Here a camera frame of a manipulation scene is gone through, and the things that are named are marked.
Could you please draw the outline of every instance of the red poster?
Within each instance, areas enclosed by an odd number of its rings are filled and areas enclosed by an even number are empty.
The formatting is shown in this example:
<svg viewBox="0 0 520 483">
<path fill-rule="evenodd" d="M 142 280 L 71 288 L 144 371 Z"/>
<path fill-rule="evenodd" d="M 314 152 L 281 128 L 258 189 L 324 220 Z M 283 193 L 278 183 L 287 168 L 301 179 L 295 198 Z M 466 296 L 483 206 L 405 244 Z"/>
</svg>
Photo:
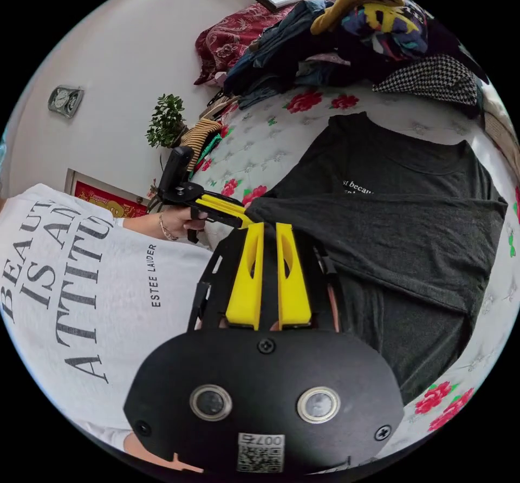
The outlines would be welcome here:
<svg viewBox="0 0 520 483">
<path fill-rule="evenodd" d="M 114 196 L 106 191 L 96 189 L 83 182 L 76 182 L 74 191 L 76 198 L 107 208 L 112 212 L 114 218 L 137 218 L 146 214 L 146 207 L 139 205 L 135 201 L 125 200 L 119 196 Z"/>
</svg>

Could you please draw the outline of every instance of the red floral cushion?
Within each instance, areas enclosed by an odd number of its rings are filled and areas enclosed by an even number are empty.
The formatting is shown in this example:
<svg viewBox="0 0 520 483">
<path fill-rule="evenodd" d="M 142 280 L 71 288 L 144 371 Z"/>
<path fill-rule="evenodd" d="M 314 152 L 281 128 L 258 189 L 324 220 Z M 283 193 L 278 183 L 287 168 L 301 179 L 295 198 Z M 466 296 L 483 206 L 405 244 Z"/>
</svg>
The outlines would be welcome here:
<svg viewBox="0 0 520 483">
<path fill-rule="evenodd" d="M 255 3 L 204 30 L 195 42 L 195 50 L 202 61 L 195 84 L 204 84 L 216 73 L 230 70 L 265 28 L 281 21 L 292 9 L 293 5 L 273 13 Z"/>
</svg>

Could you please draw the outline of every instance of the gold bracelet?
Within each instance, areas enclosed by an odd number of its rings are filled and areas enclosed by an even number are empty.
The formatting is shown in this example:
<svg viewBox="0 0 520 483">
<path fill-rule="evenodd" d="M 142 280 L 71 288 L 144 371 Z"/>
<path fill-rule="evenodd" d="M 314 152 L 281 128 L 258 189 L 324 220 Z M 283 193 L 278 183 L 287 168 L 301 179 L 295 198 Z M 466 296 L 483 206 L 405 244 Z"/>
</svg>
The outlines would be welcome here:
<svg viewBox="0 0 520 483">
<path fill-rule="evenodd" d="M 164 234 L 164 237 L 168 241 L 177 241 L 179 238 L 175 237 L 165 226 L 163 223 L 163 214 L 159 214 L 159 225 L 161 226 L 162 233 Z"/>
</svg>

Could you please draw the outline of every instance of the screw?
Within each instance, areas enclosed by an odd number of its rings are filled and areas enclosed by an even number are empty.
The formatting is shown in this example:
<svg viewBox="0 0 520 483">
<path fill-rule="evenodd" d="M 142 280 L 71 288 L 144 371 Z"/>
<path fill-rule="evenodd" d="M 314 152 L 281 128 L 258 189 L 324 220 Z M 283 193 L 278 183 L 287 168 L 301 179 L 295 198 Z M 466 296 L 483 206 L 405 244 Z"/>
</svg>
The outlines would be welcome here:
<svg viewBox="0 0 520 483">
<path fill-rule="evenodd" d="M 135 430 L 141 435 L 141 436 L 150 436 L 152 434 L 151 427 L 146 423 L 143 422 L 143 420 L 139 420 L 135 424 Z"/>
<path fill-rule="evenodd" d="M 260 353 L 268 355 L 275 350 L 275 343 L 270 338 L 263 338 L 258 344 L 257 348 Z"/>
<path fill-rule="evenodd" d="M 374 439 L 376 441 L 386 440 L 390 436 L 391 432 L 392 428 L 390 427 L 390 425 L 383 425 L 375 432 Z"/>
</svg>

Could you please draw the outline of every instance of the floral bedsheet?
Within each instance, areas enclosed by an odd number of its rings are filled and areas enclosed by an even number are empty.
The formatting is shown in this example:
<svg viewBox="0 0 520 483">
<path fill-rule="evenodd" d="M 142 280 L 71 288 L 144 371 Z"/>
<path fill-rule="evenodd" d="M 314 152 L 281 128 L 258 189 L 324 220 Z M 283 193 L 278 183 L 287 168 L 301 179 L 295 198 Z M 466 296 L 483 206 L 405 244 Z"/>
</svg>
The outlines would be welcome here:
<svg viewBox="0 0 520 483">
<path fill-rule="evenodd" d="M 507 341 L 520 305 L 520 192 L 500 151 L 478 124 L 440 102 L 378 94 L 369 84 L 299 88 L 222 117 L 224 139 L 193 181 L 243 203 L 279 182 L 325 129 L 330 116 L 366 111 L 376 124 L 410 137 L 454 144 L 466 139 L 509 208 L 476 329 L 459 360 L 405 408 L 399 428 L 378 458 L 397 452 L 453 418 L 484 382 Z M 230 229 L 208 224 L 212 247 Z"/>
</svg>

